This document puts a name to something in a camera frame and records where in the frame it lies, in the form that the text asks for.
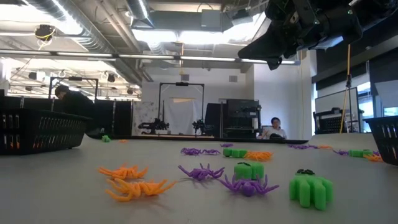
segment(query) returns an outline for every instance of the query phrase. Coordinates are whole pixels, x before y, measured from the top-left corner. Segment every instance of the black basket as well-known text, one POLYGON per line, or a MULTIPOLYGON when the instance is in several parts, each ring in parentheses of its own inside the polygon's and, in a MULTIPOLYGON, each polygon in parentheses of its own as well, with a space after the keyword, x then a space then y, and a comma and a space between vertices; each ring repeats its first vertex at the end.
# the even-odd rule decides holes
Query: black basket
POLYGON ((33 154, 81 144, 89 118, 32 109, 0 110, 0 154, 33 154))
POLYGON ((398 116, 365 119, 384 162, 398 166, 398 116))

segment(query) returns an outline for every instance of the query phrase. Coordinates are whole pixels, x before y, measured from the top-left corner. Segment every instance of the person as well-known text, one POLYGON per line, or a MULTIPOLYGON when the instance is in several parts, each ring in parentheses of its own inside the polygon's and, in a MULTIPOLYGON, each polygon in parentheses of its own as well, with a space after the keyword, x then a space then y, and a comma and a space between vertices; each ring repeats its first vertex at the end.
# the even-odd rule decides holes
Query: person
POLYGON ((86 134, 96 134, 99 132, 95 121, 94 103, 87 96, 79 91, 71 91, 65 85, 59 85, 55 89, 55 96, 62 100, 64 113, 85 116, 92 119, 87 123, 86 134))
POLYGON ((271 124, 271 127, 264 128, 260 139, 287 139, 285 130, 280 128, 279 118, 272 118, 271 124))

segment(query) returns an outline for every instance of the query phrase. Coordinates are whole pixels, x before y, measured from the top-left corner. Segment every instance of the orange toy spider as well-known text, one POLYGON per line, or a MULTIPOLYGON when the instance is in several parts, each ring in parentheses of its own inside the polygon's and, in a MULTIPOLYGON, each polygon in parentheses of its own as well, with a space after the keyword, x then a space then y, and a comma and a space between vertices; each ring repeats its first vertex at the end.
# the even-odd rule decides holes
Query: orange toy spider
POLYGON ((372 156, 363 155, 363 157, 369 159, 372 162, 382 162, 381 156, 373 154, 372 156))
POLYGON ((138 172, 138 166, 132 166, 132 167, 125 167, 125 165, 122 165, 119 169, 117 170, 108 170, 105 169, 104 167, 100 167, 98 169, 98 172, 108 175, 110 177, 113 178, 118 178, 118 179, 138 179, 141 178, 143 176, 145 176, 145 174, 148 171, 148 167, 146 167, 143 171, 138 172))
POLYGON ((254 151, 248 151, 246 155, 244 155, 245 159, 252 159, 256 161, 268 161, 272 158, 272 155, 274 153, 272 152, 254 152, 254 151))
POLYGON ((109 194, 113 199, 117 200, 118 202, 128 202, 132 200, 134 197, 140 197, 141 192, 143 191, 147 196, 151 195, 158 195, 166 190, 172 188, 177 181, 172 182, 170 185, 161 189, 161 187, 167 182, 167 180, 163 180, 160 183, 154 183, 154 181, 150 182, 134 182, 134 183, 127 183, 124 180, 116 178, 115 181, 119 183, 119 186, 113 182, 112 180, 106 180, 110 183, 114 189, 122 194, 127 194, 127 196, 119 196, 113 193, 110 190, 105 190, 107 194, 109 194))

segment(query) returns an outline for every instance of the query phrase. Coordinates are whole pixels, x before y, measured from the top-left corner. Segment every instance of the gray table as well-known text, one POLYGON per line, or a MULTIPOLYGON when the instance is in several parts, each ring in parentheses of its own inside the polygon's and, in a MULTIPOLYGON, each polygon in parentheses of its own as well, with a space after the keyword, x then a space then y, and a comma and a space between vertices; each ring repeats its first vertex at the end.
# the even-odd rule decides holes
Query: gray table
MULTIPOLYGON (((375 148, 371 135, 323 136, 312 143, 334 143, 342 149, 375 148)), ((123 144, 84 138, 79 149, 0 157, 0 222, 373 224, 397 220, 398 167, 343 157, 326 149, 236 143, 235 148, 274 152, 273 160, 264 164, 269 183, 280 187, 265 197, 247 198, 231 194, 216 180, 199 183, 186 179, 177 169, 179 164, 192 169, 209 162, 214 169, 225 166, 230 176, 240 159, 181 156, 183 147, 221 149, 218 142, 135 140, 123 144), (179 183, 158 197, 115 202, 105 194, 111 187, 96 168, 115 169, 124 162, 149 166, 146 180, 179 183), (335 200, 326 211, 302 208, 289 200, 289 180, 300 168, 311 169, 334 183, 335 200)))

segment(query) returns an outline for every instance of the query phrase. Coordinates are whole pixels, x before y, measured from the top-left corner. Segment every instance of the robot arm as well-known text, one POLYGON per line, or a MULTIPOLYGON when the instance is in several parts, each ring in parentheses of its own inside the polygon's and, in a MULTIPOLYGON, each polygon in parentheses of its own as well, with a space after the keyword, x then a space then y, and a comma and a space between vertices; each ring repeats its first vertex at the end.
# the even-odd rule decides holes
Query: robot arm
POLYGON ((362 38, 363 31, 393 15, 398 0, 269 0, 267 32, 238 52, 240 58, 266 60, 277 69, 282 55, 302 49, 326 49, 342 40, 362 38))

